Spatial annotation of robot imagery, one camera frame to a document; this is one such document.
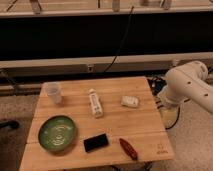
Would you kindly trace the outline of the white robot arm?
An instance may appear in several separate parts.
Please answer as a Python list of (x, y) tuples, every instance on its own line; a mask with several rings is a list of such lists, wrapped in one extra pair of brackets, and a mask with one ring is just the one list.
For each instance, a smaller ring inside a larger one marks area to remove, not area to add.
[(177, 123), (180, 104), (185, 98), (213, 115), (213, 86), (205, 82), (207, 77), (208, 68), (200, 61), (174, 67), (166, 73), (166, 85), (157, 95), (163, 105), (160, 113), (166, 129), (171, 129)]

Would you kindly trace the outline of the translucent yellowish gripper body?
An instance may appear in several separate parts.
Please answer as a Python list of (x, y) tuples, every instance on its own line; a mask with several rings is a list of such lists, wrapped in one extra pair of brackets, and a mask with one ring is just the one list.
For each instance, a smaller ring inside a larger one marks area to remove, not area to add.
[(180, 108), (167, 108), (162, 106), (160, 108), (161, 118), (166, 129), (171, 129), (179, 119)]

